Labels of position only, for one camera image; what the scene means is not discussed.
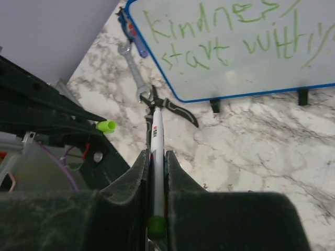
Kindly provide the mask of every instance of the white pen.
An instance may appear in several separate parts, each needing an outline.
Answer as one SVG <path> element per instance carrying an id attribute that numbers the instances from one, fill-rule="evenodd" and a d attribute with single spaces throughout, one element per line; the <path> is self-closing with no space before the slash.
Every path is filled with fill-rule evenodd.
<path id="1" fill-rule="evenodd" d="M 153 113 L 150 148 L 148 238 L 155 240 L 164 238 L 166 231 L 164 217 L 164 128 L 160 108 L 156 108 Z"/>

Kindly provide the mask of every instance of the whiteboard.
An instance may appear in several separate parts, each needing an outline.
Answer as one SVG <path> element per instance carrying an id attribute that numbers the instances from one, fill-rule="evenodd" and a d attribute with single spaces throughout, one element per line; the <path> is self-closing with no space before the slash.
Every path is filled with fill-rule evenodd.
<path id="1" fill-rule="evenodd" d="M 183 102 L 335 85 L 334 0 L 130 0 Z"/>

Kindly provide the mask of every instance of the black clip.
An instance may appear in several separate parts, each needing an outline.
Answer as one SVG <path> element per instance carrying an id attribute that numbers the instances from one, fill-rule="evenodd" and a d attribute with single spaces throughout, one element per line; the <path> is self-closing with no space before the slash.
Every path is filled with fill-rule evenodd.
<path id="1" fill-rule="evenodd" d="M 219 99 L 211 99 L 210 101 L 211 109 L 213 110 L 213 113 L 220 113 L 220 100 Z"/>
<path id="2" fill-rule="evenodd" d="M 308 88 L 299 88 L 298 89 L 298 105 L 306 106 L 308 105 Z"/>

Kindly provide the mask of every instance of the wrench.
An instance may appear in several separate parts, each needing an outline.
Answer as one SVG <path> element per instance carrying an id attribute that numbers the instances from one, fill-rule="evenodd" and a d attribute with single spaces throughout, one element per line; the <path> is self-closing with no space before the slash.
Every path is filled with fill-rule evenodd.
<path id="1" fill-rule="evenodd" d="M 147 95 L 150 97 L 150 91 L 151 91 L 150 87 L 144 83 L 143 78 L 134 61 L 134 58 L 131 55 L 131 43 L 129 42 L 129 40 L 127 40 L 126 45 L 119 43 L 117 51 L 120 55 L 125 57 L 128 66 L 130 68 L 130 71 L 132 73 L 132 77 L 135 80 L 135 83 L 137 85 L 137 91 L 136 91 L 137 101 L 141 102 L 142 93 L 147 93 Z"/>

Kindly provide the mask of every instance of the lime green cap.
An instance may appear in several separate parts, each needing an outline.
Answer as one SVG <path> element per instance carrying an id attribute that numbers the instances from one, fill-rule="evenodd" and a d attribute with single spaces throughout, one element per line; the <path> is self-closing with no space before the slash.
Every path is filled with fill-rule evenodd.
<path id="1" fill-rule="evenodd" d="M 116 129 L 116 123 L 112 120 L 102 121 L 98 122 L 95 128 L 103 133 L 112 133 Z"/>
<path id="2" fill-rule="evenodd" d="M 148 219 L 148 238 L 157 241 L 165 238 L 166 220 L 162 216 L 152 216 Z"/>

